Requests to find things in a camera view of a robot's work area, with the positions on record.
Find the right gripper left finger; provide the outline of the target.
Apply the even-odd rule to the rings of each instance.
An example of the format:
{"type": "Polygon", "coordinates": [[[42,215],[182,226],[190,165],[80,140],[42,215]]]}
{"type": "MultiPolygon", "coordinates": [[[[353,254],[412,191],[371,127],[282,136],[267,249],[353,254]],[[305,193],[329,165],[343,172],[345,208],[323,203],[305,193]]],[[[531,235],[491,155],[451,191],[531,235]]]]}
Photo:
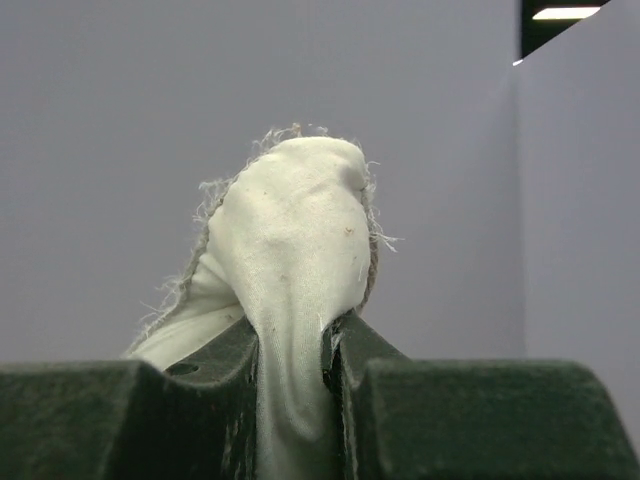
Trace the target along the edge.
{"type": "Polygon", "coordinates": [[[258,339],[240,320],[173,365],[5,364],[5,479],[251,479],[258,339]]]}

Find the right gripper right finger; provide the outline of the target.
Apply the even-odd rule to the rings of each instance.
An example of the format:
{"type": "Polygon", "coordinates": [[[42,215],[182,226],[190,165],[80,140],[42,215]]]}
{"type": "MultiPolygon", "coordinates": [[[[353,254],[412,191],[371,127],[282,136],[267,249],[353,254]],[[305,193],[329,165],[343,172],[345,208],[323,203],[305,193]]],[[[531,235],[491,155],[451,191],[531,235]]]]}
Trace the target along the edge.
{"type": "Polygon", "coordinates": [[[635,479],[592,370],[563,360],[412,360],[354,313],[324,330],[343,479],[635,479]]]}

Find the white pillow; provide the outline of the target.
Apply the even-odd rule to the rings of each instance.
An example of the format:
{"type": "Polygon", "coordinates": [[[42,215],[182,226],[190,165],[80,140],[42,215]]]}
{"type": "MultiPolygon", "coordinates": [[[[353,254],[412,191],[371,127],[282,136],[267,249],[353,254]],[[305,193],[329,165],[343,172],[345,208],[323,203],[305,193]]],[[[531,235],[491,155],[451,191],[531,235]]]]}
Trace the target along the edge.
{"type": "Polygon", "coordinates": [[[324,331],[369,299],[384,234],[361,147],[273,130],[233,178],[207,186],[202,232],[174,297],[126,351],[164,369],[247,319],[259,341],[255,472],[334,479],[336,406],[324,331]]]}

